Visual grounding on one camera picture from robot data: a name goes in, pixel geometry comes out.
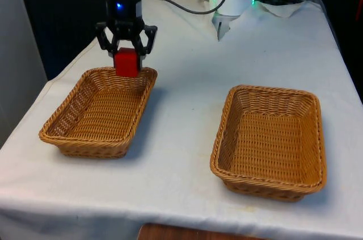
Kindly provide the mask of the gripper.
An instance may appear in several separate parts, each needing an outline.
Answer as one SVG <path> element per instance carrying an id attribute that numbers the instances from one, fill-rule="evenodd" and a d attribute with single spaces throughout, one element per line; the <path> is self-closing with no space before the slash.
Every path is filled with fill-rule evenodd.
<path id="1" fill-rule="evenodd" d="M 150 54 L 153 49 L 158 32 L 157 26 L 143 24 L 142 0 L 106 0 L 106 14 L 106 22 L 98 22 L 95 25 L 96 38 L 100 48 L 106 50 L 108 55 L 114 58 L 119 46 L 119 38 L 116 36 L 116 30 L 120 28 L 121 23 L 135 23 L 140 27 L 137 28 L 131 42 L 137 53 L 138 66 L 142 66 L 146 55 Z M 106 28 L 109 28 L 112 32 L 112 41 L 109 41 L 107 38 L 105 33 Z M 147 44 L 145 46 L 143 46 L 140 36 L 142 31 L 147 36 Z"/>

